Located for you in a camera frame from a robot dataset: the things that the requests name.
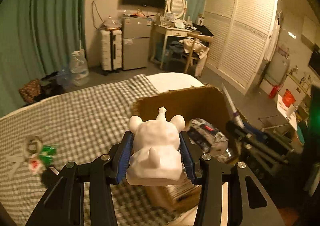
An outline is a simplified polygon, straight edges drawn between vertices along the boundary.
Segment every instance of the closet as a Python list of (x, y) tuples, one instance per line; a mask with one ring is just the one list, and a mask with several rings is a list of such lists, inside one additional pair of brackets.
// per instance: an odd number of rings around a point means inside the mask
[(245, 94), (263, 60), (278, 0), (206, 0), (205, 25), (214, 34), (207, 67)]

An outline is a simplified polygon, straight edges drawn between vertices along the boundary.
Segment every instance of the white plush toy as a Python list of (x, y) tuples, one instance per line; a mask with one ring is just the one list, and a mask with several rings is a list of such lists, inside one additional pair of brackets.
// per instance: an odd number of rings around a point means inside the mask
[(126, 178), (131, 185), (179, 184), (185, 177), (178, 152), (179, 133), (185, 122), (180, 115), (167, 122), (165, 112), (164, 107), (159, 108), (157, 118), (146, 122), (138, 116), (130, 118), (134, 154), (130, 157)]

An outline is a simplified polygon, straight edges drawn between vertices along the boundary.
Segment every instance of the gray floor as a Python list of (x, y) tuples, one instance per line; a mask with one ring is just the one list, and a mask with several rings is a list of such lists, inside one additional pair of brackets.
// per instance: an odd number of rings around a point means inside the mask
[[(92, 87), (99, 84), (130, 79), (137, 74), (152, 75), (161, 72), (164, 71), (159, 70), (159, 67), (156, 64), (150, 62), (148, 63), (148, 66), (146, 68), (130, 71), (119, 71), (119, 73), (113, 72), (104, 76), (101, 67), (97, 66), (90, 69), (90, 80), (87, 84), (79, 87), (70, 87), (67, 89), (67, 92), (83, 89), (86, 87)], [(199, 81), (201, 81), (203, 84), (210, 84), (212, 86), (218, 87), (219, 89), (221, 89), (221, 85), (222, 83), (224, 83), (236, 107), (242, 112), (242, 114), (248, 119), (248, 121), (257, 128), (262, 127), (261, 121), (258, 120), (259, 117), (262, 118), (279, 114), (276, 109), (275, 102), (273, 100), (270, 100), (265, 92), (261, 91), (260, 89), (256, 89), (252, 93), (244, 96), (232, 85), (223, 80), (220, 76), (218, 76), (215, 72), (208, 69), (207, 67), (205, 67), (202, 77), (199, 78)], [(267, 122), (268, 121), (270, 122), (270, 124), (286, 123), (282, 116), (270, 118), (267, 120)]]

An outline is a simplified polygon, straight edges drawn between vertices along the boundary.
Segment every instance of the green snack bag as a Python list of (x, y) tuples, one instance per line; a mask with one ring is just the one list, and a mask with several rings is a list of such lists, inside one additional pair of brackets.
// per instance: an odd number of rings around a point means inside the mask
[(43, 146), (39, 158), (41, 162), (48, 167), (53, 161), (53, 156), (57, 153), (55, 146)]

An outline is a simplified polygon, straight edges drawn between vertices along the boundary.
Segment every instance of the checkered blanket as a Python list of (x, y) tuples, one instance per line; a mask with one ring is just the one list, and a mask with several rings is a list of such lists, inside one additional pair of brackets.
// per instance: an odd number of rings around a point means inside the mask
[[(132, 103), (158, 93), (144, 75), (122, 82), (66, 93), (0, 120), (0, 201), (18, 226), (25, 225), (46, 188), (23, 163), (9, 181), (13, 163), (7, 155), (21, 153), (28, 135), (45, 145), (58, 145), (54, 165), (92, 162), (119, 143), (131, 116)], [(153, 207), (141, 186), (112, 186), (118, 225), (164, 225), (178, 214)], [(84, 188), (84, 220), (90, 225), (89, 183)]]

